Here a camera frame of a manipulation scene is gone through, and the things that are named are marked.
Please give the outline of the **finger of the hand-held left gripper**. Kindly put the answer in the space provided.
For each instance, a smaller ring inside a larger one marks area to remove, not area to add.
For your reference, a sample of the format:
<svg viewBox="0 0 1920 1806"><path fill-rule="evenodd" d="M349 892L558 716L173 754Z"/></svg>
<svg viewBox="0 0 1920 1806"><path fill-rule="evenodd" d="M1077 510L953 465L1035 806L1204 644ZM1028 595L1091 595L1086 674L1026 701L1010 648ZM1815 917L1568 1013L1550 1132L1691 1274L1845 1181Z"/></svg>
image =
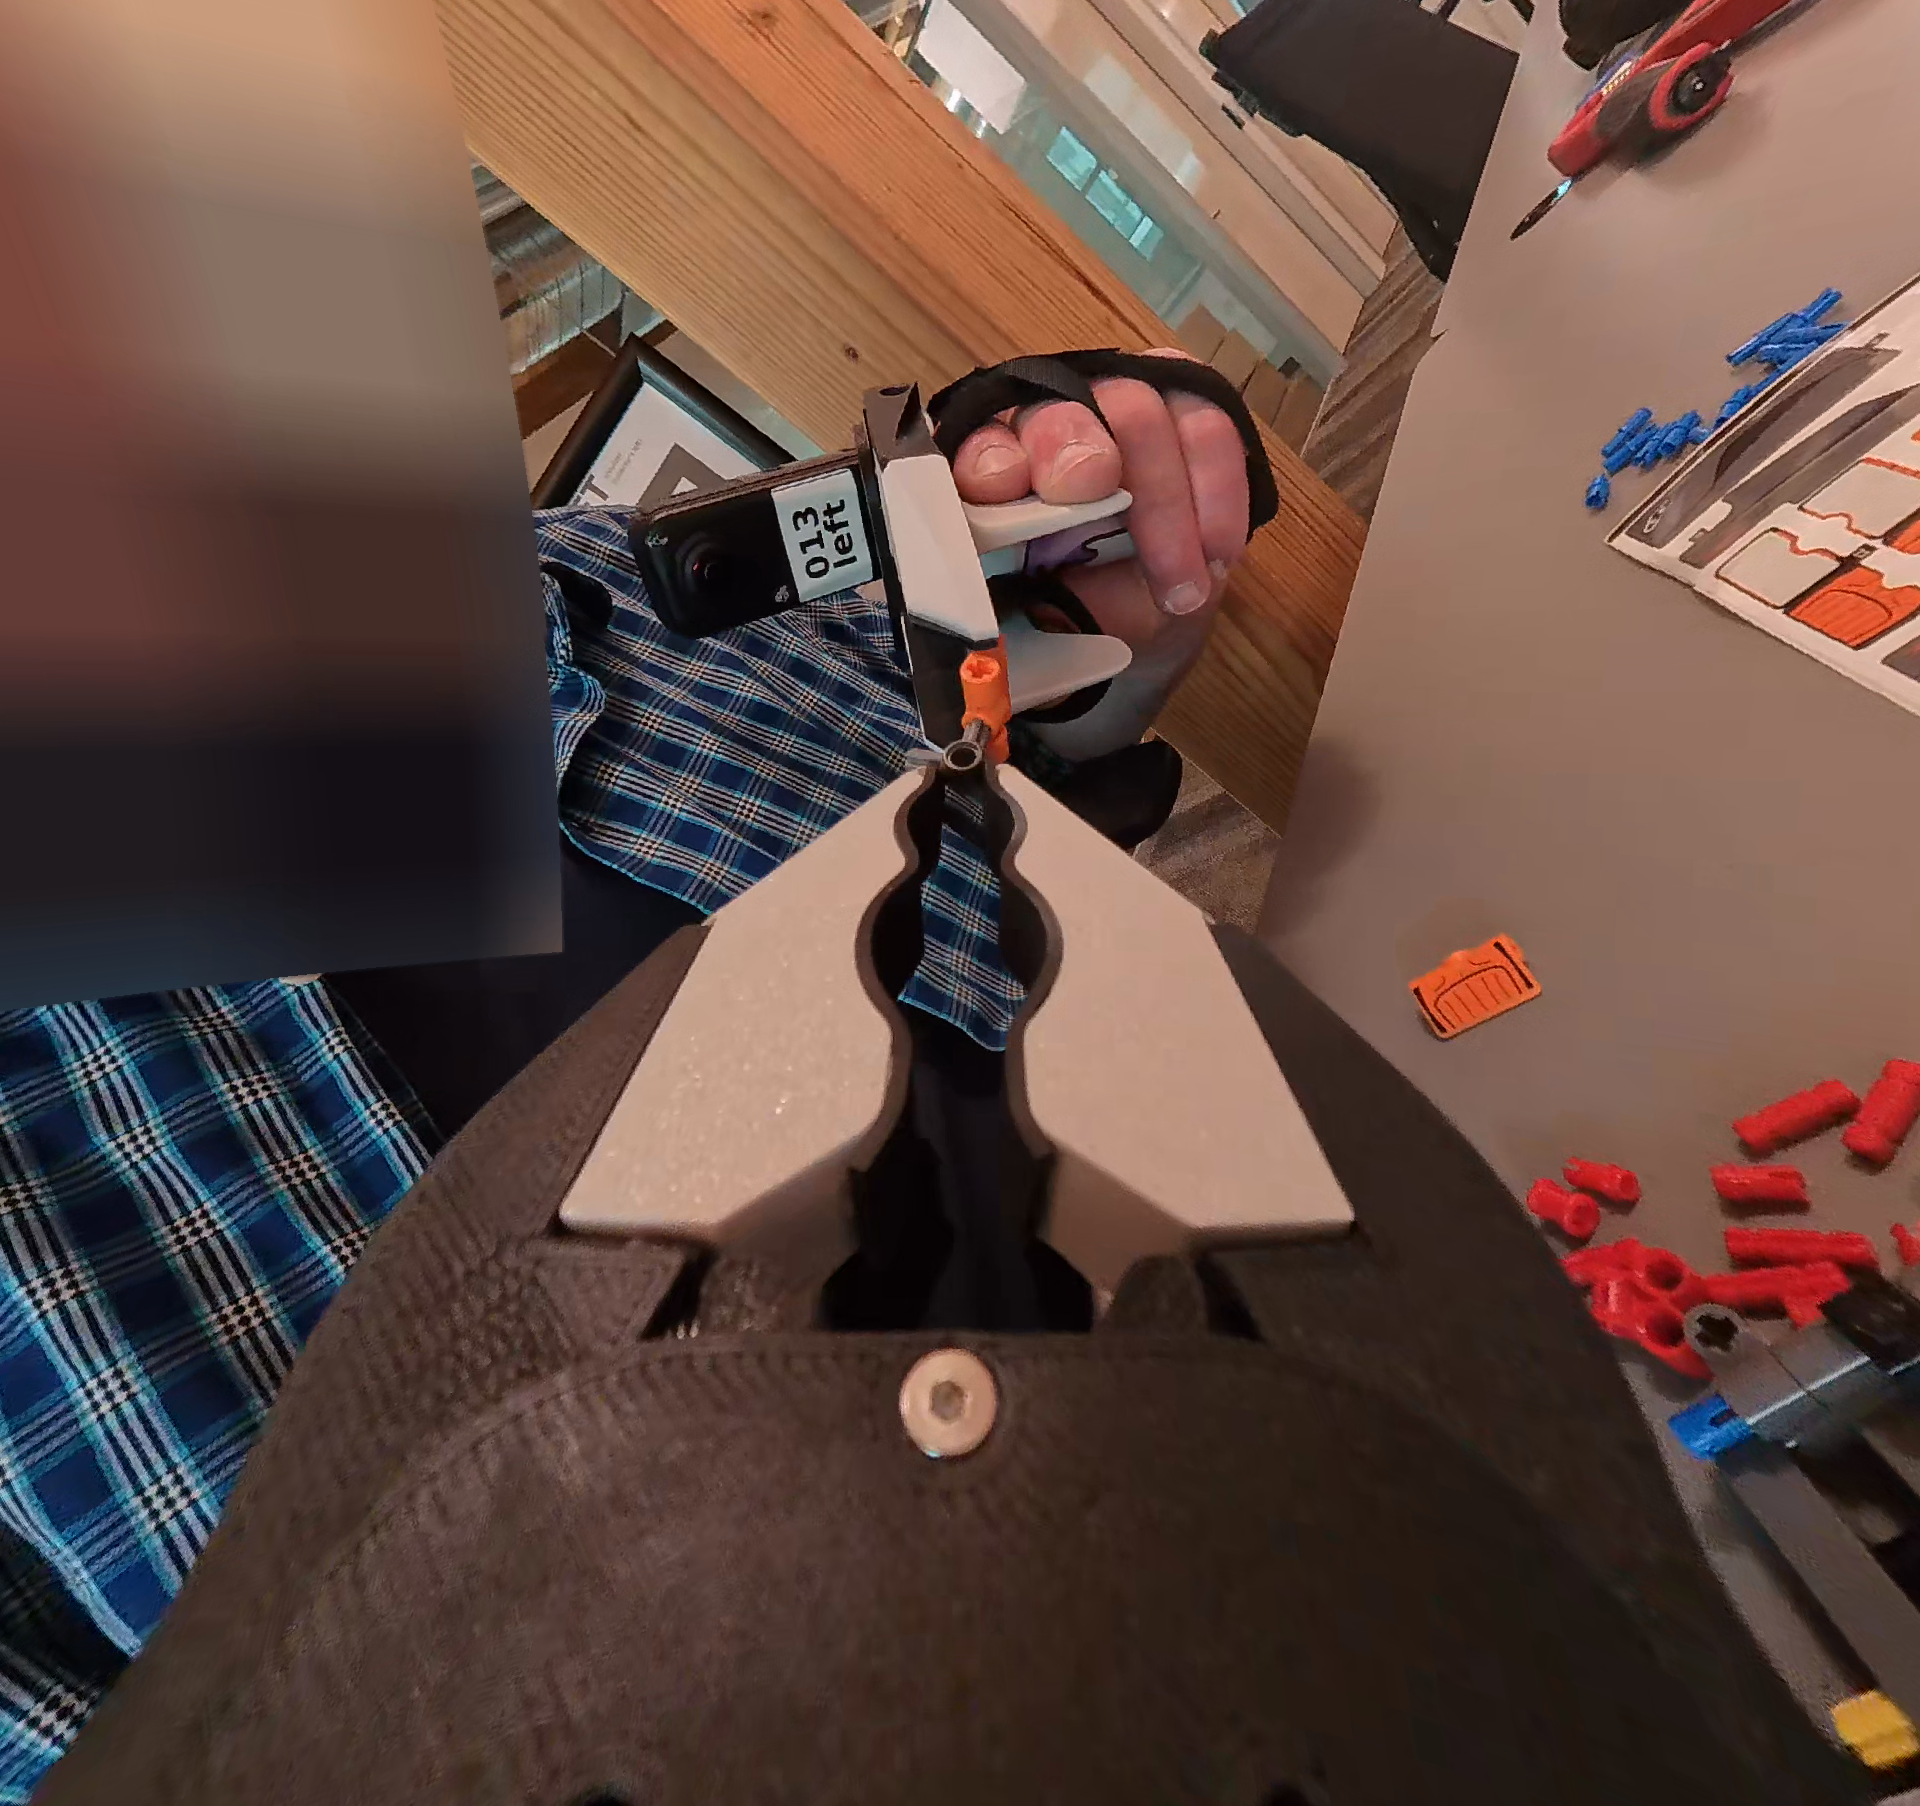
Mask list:
<svg viewBox="0 0 1920 1806"><path fill-rule="evenodd" d="M886 459L881 463L881 497L908 622L966 644L994 644L999 615L947 459Z"/></svg>

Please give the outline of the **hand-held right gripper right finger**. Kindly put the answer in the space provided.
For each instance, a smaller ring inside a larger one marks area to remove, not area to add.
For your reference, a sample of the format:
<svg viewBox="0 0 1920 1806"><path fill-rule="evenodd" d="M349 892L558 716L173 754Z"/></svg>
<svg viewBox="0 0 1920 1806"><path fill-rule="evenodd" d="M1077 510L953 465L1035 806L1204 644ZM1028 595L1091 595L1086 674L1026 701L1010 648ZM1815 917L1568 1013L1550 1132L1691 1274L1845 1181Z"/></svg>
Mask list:
<svg viewBox="0 0 1920 1806"><path fill-rule="evenodd" d="M1093 1287L1215 1246L1357 1220L1213 924L1015 768L984 796L1003 950L1026 991L1015 1124L1046 1168L1041 1236Z"/></svg>

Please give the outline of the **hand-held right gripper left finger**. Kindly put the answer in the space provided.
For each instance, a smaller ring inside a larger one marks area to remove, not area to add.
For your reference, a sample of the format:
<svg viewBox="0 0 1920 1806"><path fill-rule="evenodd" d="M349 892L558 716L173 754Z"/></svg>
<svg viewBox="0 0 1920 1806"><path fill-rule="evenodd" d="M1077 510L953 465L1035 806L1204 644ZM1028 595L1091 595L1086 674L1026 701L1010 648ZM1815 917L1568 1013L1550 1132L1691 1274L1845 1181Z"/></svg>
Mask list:
<svg viewBox="0 0 1920 1806"><path fill-rule="evenodd" d="M849 1176L901 1119L910 1034L873 970L924 765L717 908L563 1193L572 1234L852 1249Z"/></svg>

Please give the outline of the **pile of red lego pins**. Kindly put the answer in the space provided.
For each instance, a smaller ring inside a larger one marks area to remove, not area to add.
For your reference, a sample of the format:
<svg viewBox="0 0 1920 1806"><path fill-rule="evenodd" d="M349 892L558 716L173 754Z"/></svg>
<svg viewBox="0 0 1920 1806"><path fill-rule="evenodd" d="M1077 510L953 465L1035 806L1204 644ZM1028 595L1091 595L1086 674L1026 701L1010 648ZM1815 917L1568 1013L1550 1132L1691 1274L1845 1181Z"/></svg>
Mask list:
<svg viewBox="0 0 1920 1806"><path fill-rule="evenodd" d="M1910 1057L1887 1059L1865 1093L1824 1077L1736 1116L1733 1155L1708 1167L1721 1264L1635 1234L1602 1238L1609 1220L1643 1202L1642 1176L1616 1160L1570 1155L1529 1185L1524 1205L1564 1243L1560 1264L1602 1334L1686 1379L1705 1379L1708 1360L1687 1336L1690 1313L1721 1306L1738 1321L1807 1329L1883 1268L1872 1236L1809 1220L1812 1183L1791 1153L1832 1137L1848 1162L1887 1168L1912 1142L1917 1119Z"/></svg>

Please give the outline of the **lego chassis assembly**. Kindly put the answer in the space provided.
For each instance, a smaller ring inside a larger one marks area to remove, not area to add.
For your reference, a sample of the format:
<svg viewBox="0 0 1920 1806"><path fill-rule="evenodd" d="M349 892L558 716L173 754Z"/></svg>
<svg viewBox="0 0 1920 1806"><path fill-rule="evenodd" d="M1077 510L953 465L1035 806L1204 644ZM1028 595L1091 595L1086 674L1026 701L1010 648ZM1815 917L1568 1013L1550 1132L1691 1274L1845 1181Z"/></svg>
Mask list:
<svg viewBox="0 0 1920 1806"><path fill-rule="evenodd" d="M1917 1725L1917 1270L1863 1266L1776 1340L1723 1304L1686 1328L1713 1384L1672 1436L1765 1533L1866 1692Z"/></svg>

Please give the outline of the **pile of blue lego pins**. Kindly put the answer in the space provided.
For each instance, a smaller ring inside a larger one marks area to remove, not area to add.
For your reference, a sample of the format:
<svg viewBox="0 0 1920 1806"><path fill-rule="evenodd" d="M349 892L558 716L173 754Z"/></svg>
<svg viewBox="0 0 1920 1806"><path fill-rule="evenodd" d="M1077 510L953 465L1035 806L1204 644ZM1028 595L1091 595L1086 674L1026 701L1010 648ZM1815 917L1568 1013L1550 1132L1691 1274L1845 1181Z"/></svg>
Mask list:
<svg viewBox="0 0 1920 1806"><path fill-rule="evenodd" d="M1654 470L1683 451L1708 443L1716 433L1738 419L1763 392L1803 363L1812 354L1822 352L1845 330L1845 320L1837 308L1843 294L1837 287L1822 289L1803 306L1794 306L1726 354L1726 363L1746 379L1729 392L1713 417L1698 407L1680 412L1676 417L1659 417L1642 406L1638 407L1599 449L1599 470L1584 490L1584 508L1602 511L1609 508L1612 482L1638 468Z"/></svg>

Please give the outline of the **yellow lego piece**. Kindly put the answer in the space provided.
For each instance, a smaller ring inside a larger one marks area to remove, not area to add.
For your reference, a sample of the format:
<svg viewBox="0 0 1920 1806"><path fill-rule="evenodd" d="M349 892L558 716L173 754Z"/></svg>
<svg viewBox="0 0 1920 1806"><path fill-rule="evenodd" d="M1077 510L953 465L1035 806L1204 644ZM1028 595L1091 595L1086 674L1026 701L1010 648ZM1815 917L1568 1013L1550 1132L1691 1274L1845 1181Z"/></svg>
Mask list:
<svg viewBox="0 0 1920 1806"><path fill-rule="evenodd" d="M1837 1741L1869 1770L1905 1770L1919 1760L1917 1722L1881 1690L1837 1699L1831 1707L1831 1722Z"/></svg>

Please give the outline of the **person's left hand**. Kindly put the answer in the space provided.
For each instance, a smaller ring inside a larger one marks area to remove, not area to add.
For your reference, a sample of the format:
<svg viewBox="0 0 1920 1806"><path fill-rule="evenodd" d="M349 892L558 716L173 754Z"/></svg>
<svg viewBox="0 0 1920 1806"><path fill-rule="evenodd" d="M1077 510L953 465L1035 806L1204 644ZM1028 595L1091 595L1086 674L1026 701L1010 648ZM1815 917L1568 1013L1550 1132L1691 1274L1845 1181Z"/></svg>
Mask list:
<svg viewBox="0 0 1920 1806"><path fill-rule="evenodd" d="M1211 641L1250 538L1250 482L1234 419L1185 391L1095 379L1091 401L994 412L959 443L953 474L973 504L1041 497L1063 506L1131 493L1135 558L1069 570L1063 585L1134 660L1093 712L1046 721L1041 737L1068 762L1144 738Z"/></svg>

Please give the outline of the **black framed picture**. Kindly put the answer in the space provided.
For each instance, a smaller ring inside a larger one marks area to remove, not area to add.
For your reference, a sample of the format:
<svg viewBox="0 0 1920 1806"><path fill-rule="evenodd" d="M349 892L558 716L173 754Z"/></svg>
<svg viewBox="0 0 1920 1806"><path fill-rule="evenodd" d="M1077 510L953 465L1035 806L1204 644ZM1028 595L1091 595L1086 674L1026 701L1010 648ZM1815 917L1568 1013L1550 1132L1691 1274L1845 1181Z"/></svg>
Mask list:
<svg viewBox="0 0 1920 1806"><path fill-rule="evenodd" d="M536 480L533 506L654 508L792 459L733 404L629 334Z"/></svg>

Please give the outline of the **wooden beam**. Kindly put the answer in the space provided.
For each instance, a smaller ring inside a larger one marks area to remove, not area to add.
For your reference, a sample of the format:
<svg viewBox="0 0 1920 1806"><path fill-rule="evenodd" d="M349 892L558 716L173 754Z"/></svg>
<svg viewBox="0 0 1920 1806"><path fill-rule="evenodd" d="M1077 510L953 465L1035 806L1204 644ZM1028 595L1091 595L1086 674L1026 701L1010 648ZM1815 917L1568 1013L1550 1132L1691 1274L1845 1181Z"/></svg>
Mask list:
<svg viewBox="0 0 1920 1806"><path fill-rule="evenodd" d="M433 0L471 153L813 445L1174 334L843 0Z"/></svg>

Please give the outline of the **white framed glass partition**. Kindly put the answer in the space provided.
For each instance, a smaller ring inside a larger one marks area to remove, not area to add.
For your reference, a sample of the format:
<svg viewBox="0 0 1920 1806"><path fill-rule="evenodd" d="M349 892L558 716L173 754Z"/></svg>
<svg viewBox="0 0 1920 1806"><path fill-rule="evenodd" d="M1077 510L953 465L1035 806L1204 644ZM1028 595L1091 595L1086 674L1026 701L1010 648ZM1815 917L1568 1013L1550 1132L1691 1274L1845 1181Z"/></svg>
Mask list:
<svg viewBox="0 0 1920 1806"><path fill-rule="evenodd" d="M845 1L1192 352L1331 384L1398 224L1215 80L1230 0Z"/></svg>

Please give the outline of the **person in plaid shirt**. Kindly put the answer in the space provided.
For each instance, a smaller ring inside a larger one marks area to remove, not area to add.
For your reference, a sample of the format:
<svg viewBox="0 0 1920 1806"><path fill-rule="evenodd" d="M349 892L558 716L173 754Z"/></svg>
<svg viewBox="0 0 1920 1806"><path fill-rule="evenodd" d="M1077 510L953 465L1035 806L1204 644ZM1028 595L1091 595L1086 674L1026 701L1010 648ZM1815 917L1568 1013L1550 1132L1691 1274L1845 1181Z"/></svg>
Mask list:
<svg viewBox="0 0 1920 1806"><path fill-rule="evenodd" d="M5 1801L31 1798L177 1598L430 1153L921 737L877 591L687 641L650 608L620 511L536 511L535 530L566 953L5 1013Z"/></svg>

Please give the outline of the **black office chair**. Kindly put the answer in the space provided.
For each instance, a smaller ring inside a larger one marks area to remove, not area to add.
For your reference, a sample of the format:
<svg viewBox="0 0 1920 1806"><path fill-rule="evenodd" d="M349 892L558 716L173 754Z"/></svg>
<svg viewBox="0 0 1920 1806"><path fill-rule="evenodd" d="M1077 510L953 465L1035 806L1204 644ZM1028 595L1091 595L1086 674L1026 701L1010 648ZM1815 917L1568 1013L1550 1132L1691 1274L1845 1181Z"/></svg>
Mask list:
<svg viewBox="0 0 1920 1806"><path fill-rule="evenodd" d="M1247 108L1364 173L1450 280L1514 49L1410 0L1260 0L1199 49Z"/></svg>

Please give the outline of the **sticker sheet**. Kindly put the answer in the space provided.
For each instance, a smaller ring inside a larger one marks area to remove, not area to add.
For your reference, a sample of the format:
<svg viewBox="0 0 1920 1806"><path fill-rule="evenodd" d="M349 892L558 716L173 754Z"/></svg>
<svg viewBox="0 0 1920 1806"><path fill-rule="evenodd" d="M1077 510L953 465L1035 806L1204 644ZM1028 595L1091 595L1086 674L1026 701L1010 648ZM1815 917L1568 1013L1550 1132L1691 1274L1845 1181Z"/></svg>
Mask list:
<svg viewBox="0 0 1920 1806"><path fill-rule="evenodd" d="M1917 713L1919 280L1767 379L1609 544Z"/></svg>

